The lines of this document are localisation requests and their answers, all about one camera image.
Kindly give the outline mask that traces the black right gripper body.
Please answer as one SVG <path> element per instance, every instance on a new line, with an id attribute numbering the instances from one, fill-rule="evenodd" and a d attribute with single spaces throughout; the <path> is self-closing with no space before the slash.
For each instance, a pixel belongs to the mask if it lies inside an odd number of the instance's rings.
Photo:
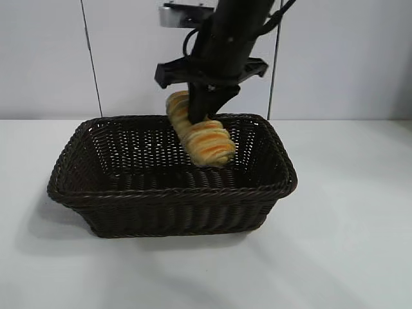
<path id="1" fill-rule="evenodd" d="M 263 77 L 267 63 L 251 57 L 254 41 L 235 40 L 230 37 L 225 42 L 210 38 L 212 49 L 201 53 L 184 55 L 156 67 L 154 79 L 165 89 L 171 84 L 200 83 L 214 86 L 235 86 L 250 77 Z"/>

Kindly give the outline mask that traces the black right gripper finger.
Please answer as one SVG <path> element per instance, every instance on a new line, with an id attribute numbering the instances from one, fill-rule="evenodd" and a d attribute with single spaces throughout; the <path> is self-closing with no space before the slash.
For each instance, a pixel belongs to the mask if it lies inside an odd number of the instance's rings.
<path id="1" fill-rule="evenodd" d="M 209 90 L 207 92 L 207 113 L 208 119 L 214 119 L 216 113 L 231 99 L 240 92 L 240 86 L 227 86 Z"/>
<path id="2" fill-rule="evenodd" d="M 208 112 L 206 85 L 200 83 L 188 83 L 189 87 L 189 111 L 188 119 L 190 123 L 202 122 Z"/>

